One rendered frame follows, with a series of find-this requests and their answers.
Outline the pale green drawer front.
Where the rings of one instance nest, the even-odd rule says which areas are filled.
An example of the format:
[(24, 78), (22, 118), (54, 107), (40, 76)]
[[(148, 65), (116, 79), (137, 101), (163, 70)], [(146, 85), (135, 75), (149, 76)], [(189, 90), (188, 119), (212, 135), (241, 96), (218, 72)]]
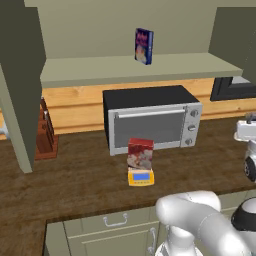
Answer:
[[(108, 228), (103, 222), (103, 217), (112, 214), (128, 214), (128, 222), (126, 225), (114, 228)], [(86, 218), (73, 219), (64, 222), (66, 233), (69, 237), (85, 235), (100, 231), (112, 230), (116, 228), (130, 227), (140, 224), (146, 224), (149, 222), (157, 221), (155, 207), (146, 207), (135, 210), (129, 210), (124, 212), (115, 212), (106, 215), (98, 215)]]
[(221, 213), (227, 218), (231, 218), (237, 207), (252, 197), (256, 197), (256, 189), (220, 195)]

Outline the olive green wall cabinet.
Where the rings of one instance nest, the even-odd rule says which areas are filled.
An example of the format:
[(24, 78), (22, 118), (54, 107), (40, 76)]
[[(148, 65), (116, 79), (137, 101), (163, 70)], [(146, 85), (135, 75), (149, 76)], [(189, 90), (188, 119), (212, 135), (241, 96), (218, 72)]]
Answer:
[[(240, 76), (209, 52), (218, 7), (256, 0), (25, 0), (38, 9), (45, 88)], [(152, 63), (135, 59), (135, 31), (154, 32)]]

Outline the toaster oven glass door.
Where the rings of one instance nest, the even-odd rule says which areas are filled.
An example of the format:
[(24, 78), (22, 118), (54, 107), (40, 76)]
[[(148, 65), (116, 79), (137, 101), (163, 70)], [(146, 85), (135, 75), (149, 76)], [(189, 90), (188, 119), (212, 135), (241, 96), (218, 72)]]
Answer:
[(131, 138), (153, 140), (155, 148), (181, 145), (185, 113), (114, 118), (114, 142), (116, 148), (126, 148)]

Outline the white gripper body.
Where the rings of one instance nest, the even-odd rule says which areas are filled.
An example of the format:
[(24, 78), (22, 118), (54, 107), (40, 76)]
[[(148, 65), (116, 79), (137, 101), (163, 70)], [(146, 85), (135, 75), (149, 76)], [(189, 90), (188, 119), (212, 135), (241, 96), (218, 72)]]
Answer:
[(256, 140), (256, 121), (248, 123), (245, 120), (239, 120), (236, 124), (234, 139), (245, 142)]

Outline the red cereal box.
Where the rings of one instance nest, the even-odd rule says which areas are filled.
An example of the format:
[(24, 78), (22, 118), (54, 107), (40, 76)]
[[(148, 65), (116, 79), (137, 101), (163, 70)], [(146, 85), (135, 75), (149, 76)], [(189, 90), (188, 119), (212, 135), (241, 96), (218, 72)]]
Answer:
[(128, 166), (134, 169), (151, 170), (153, 149), (153, 140), (131, 138), (128, 142)]

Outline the silver black toaster oven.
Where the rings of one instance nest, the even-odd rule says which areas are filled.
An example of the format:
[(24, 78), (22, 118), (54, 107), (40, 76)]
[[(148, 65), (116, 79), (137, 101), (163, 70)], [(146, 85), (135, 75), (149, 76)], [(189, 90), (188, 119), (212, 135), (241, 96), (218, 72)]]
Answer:
[[(115, 147), (115, 113), (131, 114), (185, 109), (182, 139), (179, 147), (195, 145), (202, 114), (202, 103), (182, 85), (104, 90), (102, 97), (104, 129), (111, 156), (128, 152), (128, 146), (126, 148)], [(199, 110), (199, 115), (196, 117), (190, 115), (194, 109)], [(188, 131), (188, 126), (191, 124), (196, 125), (195, 131)], [(191, 146), (186, 146), (185, 140), (187, 138), (193, 140)]]

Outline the black window frame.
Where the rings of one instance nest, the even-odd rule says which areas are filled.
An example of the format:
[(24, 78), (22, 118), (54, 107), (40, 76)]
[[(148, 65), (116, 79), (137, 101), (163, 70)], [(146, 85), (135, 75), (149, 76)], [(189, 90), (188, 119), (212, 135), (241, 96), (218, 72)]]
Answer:
[(243, 77), (220, 77), (214, 80), (210, 96), (211, 101), (247, 98), (256, 98), (256, 85)]

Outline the yellow digital scale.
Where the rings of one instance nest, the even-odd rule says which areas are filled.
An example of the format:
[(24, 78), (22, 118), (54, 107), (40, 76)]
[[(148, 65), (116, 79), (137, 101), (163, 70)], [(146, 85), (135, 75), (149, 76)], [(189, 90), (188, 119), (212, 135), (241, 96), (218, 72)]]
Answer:
[(130, 186), (151, 186), (155, 183), (153, 170), (128, 168), (128, 183)]

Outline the olive green cabinet door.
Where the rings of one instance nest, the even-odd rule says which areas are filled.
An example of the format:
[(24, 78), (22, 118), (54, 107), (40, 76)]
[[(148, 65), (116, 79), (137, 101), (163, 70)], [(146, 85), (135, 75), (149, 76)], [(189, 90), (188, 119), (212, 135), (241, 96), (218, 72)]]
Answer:
[(256, 7), (218, 7), (209, 52), (256, 83)]
[(0, 0), (0, 106), (25, 173), (33, 171), (45, 61), (38, 9)]

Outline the pale green cupboard door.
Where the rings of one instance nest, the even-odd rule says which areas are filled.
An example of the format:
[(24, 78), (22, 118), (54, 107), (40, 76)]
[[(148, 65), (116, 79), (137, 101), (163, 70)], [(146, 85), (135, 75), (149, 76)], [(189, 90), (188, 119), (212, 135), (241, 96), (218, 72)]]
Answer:
[(152, 243), (152, 227), (156, 229), (157, 244), (158, 221), (70, 237), (71, 256), (151, 256), (148, 247)]

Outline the blue cereal box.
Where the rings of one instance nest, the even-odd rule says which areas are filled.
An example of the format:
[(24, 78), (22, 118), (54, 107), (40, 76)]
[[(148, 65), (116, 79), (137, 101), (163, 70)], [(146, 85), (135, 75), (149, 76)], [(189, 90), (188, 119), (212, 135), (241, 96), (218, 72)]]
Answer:
[(135, 59), (144, 65), (152, 63), (154, 32), (143, 28), (135, 31)]

